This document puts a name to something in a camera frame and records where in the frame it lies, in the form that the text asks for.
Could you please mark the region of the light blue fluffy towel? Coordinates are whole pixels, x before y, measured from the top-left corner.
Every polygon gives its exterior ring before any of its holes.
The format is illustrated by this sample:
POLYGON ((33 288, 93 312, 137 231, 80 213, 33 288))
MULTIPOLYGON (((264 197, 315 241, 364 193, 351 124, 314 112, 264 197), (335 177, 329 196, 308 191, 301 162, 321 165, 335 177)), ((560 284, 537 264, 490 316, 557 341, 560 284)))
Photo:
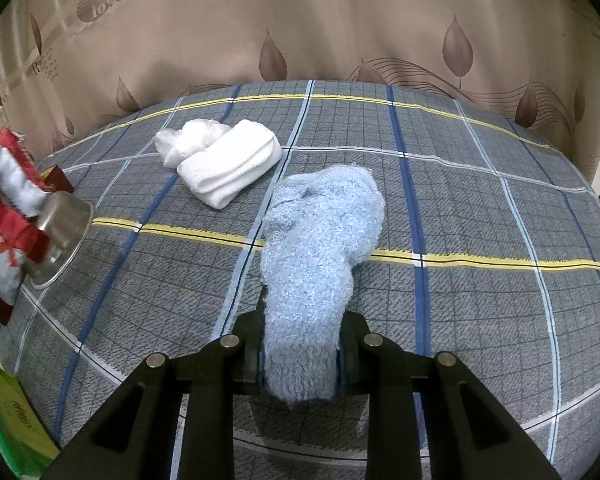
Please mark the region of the light blue fluffy towel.
POLYGON ((378 245, 385 200, 369 169, 332 165, 274 188, 263 219, 264 379, 288 404, 330 400, 355 266, 378 245))

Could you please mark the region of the white towel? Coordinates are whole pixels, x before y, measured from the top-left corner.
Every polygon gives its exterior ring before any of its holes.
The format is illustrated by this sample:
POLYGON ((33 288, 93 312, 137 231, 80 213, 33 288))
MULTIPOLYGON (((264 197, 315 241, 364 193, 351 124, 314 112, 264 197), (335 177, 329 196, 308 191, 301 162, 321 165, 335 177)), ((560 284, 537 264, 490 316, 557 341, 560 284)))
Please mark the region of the white towel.
POLYGON ((276 134, 260 122, 243 119, 208 148, 184 159, 176 171, 198 200, 221 210, 281 157, 276 134))

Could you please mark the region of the green and white box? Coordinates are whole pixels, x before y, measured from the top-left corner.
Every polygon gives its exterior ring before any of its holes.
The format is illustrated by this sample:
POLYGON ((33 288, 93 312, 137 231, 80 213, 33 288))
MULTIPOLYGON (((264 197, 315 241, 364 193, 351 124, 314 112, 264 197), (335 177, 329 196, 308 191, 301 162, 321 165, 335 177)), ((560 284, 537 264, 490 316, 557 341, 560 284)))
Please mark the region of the green and white box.
POLYGON ((0 457, 17 479, 41 479, 59 448, 24 394, 18 379, 0 368, 0 457))

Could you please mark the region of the stainless steel bowl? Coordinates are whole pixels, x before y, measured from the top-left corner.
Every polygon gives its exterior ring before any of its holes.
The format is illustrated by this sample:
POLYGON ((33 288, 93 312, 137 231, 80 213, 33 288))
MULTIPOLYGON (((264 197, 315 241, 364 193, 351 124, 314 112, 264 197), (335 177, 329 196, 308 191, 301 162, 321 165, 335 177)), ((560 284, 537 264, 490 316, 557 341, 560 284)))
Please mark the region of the stainless steel bowl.
POLYGON ((35 225, 50 238, 50 246, 41 262, 27 260, 24 266, 34 289, 50 287, 68 269, 86 240, 94 217, 92 202, 68 192, 55 192, 46 200, 35 225))

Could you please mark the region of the beige leaf pattern curtain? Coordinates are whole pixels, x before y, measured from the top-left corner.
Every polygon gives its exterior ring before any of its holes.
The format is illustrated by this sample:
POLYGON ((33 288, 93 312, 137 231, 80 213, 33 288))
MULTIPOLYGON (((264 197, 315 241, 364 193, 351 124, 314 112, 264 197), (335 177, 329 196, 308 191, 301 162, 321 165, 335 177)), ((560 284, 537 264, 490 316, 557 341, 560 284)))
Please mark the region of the beige leaf pattern curtain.
POLYGON ((444 94, 600 164, 600 17, 588 0, 9 0, 0 122, 44 156, 179 96, 257 81, 444 94))

